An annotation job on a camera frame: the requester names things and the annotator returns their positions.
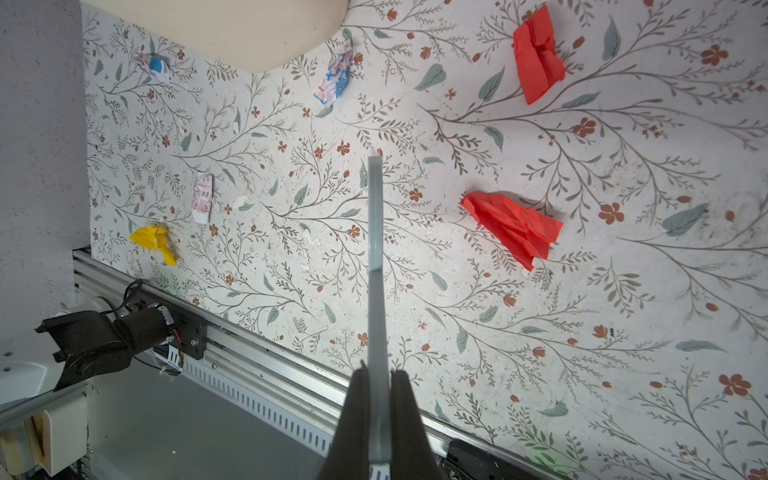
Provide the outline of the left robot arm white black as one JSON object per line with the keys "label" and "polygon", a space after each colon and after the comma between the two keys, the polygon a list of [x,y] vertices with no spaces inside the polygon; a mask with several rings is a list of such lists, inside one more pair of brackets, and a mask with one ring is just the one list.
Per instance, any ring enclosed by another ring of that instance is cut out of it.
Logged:
{"label": "left robot arm white black", "polygon": [[94,297],[1,343],[1,474],[55,476],[88,452],[93,377],[118,373],[144,352],[177,376],[203,357],[207,322],[195,311],[131,282],[111,306]]}

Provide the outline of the beige trash bin with liner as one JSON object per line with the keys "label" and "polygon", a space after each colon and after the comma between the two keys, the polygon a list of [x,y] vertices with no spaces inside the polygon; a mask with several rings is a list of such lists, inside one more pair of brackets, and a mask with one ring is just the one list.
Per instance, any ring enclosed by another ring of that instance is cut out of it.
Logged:
{"label": "beige trash bin with liner", "polygon": [[282,66],[330,39],[347,0],[89,1],[115,17],[250,73]]}

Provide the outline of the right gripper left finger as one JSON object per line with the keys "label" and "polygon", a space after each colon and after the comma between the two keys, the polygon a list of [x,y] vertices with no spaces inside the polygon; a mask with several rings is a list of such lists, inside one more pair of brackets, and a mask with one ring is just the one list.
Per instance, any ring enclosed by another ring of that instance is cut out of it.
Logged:
{"label": "right gripper left finger", "polygon": [[338,425],[317,479],[368,479],[369,436],[369,370],[361,366],[351,376]]}

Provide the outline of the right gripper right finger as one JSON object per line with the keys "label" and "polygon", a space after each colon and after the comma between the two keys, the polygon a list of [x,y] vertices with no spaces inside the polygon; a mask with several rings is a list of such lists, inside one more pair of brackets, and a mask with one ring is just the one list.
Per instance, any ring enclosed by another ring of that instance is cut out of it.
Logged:
{"label": "right gripper right finger", "polygon": [[392,372],[390,391],[392,438],[391,478],[395,480],[446,479],[432,452],[409,377]]}

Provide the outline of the teal hand brush white bristles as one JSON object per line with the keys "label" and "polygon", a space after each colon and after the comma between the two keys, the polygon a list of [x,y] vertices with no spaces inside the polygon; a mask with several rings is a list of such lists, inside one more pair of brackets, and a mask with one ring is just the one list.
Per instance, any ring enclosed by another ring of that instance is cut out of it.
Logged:
{"label": "teal hand brush white bristles", "polygon": [[368,159],[368,370],[370,381],[369,462],[387,465],[392,460],[390,393],[383,279],[384,199],[383,160]]}

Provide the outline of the red paper scrap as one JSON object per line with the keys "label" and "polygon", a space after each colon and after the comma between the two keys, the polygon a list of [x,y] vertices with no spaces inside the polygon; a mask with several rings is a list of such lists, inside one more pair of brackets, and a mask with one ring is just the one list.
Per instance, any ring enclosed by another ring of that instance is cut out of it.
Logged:
{"label": "red paper scrap", "polygon": [[520,86],[528,105],[565,79],[565,64],[556,53],[554,27],[546,5],[517,28],[513,48]]}
{"label": "red paper scrap", "polygon": [[471,192],[463,197],[461,206],[528,271],[534,270],[535,259],[548,259],[550,246],[557,242],[564,226],[502,194]]}

